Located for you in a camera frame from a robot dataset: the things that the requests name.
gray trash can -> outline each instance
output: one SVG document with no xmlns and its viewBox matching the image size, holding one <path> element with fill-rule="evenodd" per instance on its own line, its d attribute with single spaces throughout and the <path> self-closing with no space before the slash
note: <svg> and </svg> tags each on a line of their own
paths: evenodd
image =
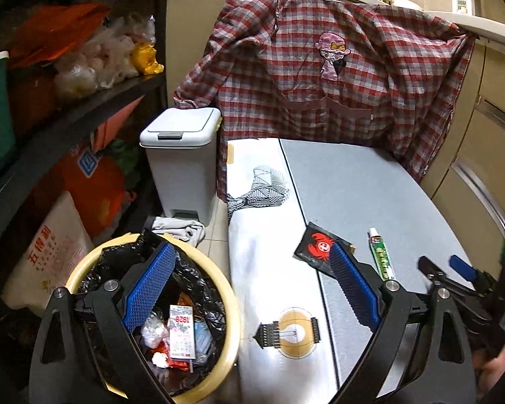
<svg viewBox="0 0 505 404">
<path fill-rule="evenodd" d="M 221 111 L 167 109 L 141 134 L 167 217 L 208 225 L 215 201 L 215 158 Z"/>
</svg>

human hand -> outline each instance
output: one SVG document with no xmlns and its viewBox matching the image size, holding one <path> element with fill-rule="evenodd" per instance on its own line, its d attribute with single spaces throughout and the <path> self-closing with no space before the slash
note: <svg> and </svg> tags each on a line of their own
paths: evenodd
<svg viewBox="0 0 505 404">
<path fill-rule="evenodd" d="M 477 381 L 479 394 L 488 392 L 505 372 L 505 347 L 497 358 L 488 360 L 485 349 L 476 350 L 473 355 L 473 367 L 481 370 Z"/>
</svg>

yellow bin rim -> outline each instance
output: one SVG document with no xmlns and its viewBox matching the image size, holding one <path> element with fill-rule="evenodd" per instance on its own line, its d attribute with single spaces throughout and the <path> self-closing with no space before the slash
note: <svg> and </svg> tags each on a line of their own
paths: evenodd
<svg viewBox="0 0 505 404">
<path fill-rule="evenodd" d="M 138 234 L 125 234 L 118 238 L 113 238 L 106 243 L 101 244 L 88 255 L 86 255 L 81 262 L 75 267 L 69 279 L 67 280 L 66 287 L 70 293 L 76 293 L 78 290 L 82 279 L 86 274 L 92 269 L 92 267 L 97 263 L 101 251 L 103 248 L 109 246 L 117 246 L 125 243 L 132 243 L 138 237 Z M 241 324 L 240 324 L 240 310 L 237 303 L 234 291 L 230 286 L 230 283 L 222 274 L 221 270 L 211 261 L 206 255 L 200 252 L 198 249 L 193 248 L 190 244 L 184 243 L 181 240 L 177 240 L 168 234 L 162 235 L 165 240 L 175 244 L 181 248 L 190 259 L 192 259 L 199 267 L 201 267 L 211 278 L 215 287 L 217 288 L 219 294 L 221 295 L 222 303 L 225 306 L 226 314 L 226 336 L 225 343 L 223 345 L 221 355 L 213 370 L 203 379 L 200 384 L 193 387 L 176 397 L 172 397 L 176 404 L 195 404 L 208 395 L 210 395 L 220 384 L 224 381 L 226 376 L 232 369 L 236 357 L 237 350 L 240 346 L 240 335 L 241 335 Z M 110 384 L 106 383 L 106 387 L 109 391 L 121 395 L 127 398 L 123 391 L 112 387 Z"/>
</svg>

trash can lid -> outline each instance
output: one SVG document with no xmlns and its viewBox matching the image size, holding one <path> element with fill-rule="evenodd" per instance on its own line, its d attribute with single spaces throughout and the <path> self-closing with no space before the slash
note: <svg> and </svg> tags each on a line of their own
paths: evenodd
<svg viewBox="0 0 505 404">
<path fill-rule="evenodd" d="M 186 148 L 208 144 L 216 134 L 221 111 L 214 107 L 171 107 L 140 134 L 142 147 Z"/>
</svg>

red crab logo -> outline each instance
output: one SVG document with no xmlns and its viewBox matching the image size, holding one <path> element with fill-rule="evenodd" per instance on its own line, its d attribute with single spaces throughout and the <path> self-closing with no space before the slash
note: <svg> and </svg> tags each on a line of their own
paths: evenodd
<svg viewBox="0 0 505 404">
<path fill-rule="evenodd" d="M 329 250 L 331 249 L 331 245 L 334 243 L 334 241 L 321 232 L 314 233 L 312 235 L 312 238 L 313 240 L 316 240 L 316 243 L 309 244 L 307 246 L 308 251 L 316 258 L 327 261 L 329 258 Z"/>
</svg>

